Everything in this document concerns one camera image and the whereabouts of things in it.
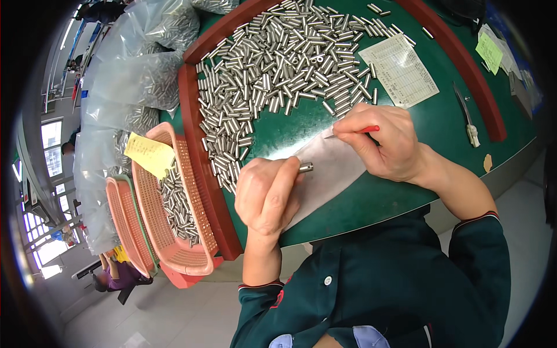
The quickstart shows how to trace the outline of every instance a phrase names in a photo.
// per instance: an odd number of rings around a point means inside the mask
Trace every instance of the scissors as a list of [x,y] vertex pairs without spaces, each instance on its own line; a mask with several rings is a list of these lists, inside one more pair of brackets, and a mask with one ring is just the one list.
[[454,81],[453,89],[455,90],[456,96],[458,97],[460,105],[464,109],[464,114],[466,115],[466,122],[468,123],[466,125],[466,133],[468,133],[470,144],[472,144],[473,147],[477,148],[478,146],[480,146],[480,141],[478,140],[478,130],[476,126],[472,124],[472,119],[470,118],[470,113],[468,112],[468,108],[466,107],[466,102],[464,101],[464,98],[462,97],[462,94],[460,93],[460,90],[458,89]]

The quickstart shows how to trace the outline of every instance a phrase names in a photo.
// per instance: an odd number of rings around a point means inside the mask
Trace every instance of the red-handled tool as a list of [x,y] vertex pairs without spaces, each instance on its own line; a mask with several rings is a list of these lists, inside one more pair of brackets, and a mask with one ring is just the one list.
[[[369,133],[369,132],[377,132],[379,131],[379,126],[368,126],[362,130],[357,131],[356,133]],[[330,135],[328,137],[326,137],[325,139],[330,139],[330,138],[335,138],[336,135]]]

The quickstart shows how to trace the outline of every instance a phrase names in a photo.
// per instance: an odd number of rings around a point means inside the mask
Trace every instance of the person's right hand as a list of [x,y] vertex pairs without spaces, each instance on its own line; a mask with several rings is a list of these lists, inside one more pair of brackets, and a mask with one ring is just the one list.
[[[355,133],[367,126],[379,126],[373,139]],[[359,103],[333,127],[337,138],[352,146],[370,174],[396,182],[409,182],[425,167],[424,145],[418,142],[410,113],[395,106]]]

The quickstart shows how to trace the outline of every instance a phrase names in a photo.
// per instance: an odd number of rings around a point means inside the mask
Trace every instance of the hand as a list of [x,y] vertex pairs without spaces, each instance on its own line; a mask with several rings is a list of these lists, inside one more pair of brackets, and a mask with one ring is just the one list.
[[[379,126],[370,133],[355,133],[367,126]],[[333,127],[337,138],[352,146],[370,174],[395,182],[412,182],[424,169],[422,150],[410,114],[399,107],[359,103]]]
[[295,156],[276,161],[255,158],[242,168],[234,207],[248,231],[278,239],[300,208],[290,196],[292,187],[303,180],[299,169]]

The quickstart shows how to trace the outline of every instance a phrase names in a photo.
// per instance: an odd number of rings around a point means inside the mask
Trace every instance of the purple shirt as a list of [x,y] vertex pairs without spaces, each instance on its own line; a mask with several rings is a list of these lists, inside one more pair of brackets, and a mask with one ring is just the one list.
[[118,268],[119,279],[112,279],[110,276],[110,266],[108,266],[103,272],[108,274],[108,288],[112,290],[122,290],[129,286],[135,284],[135,281],[141,277],[141,273],[135,267],[128,265],[126,262],[116,261],[116,267]]

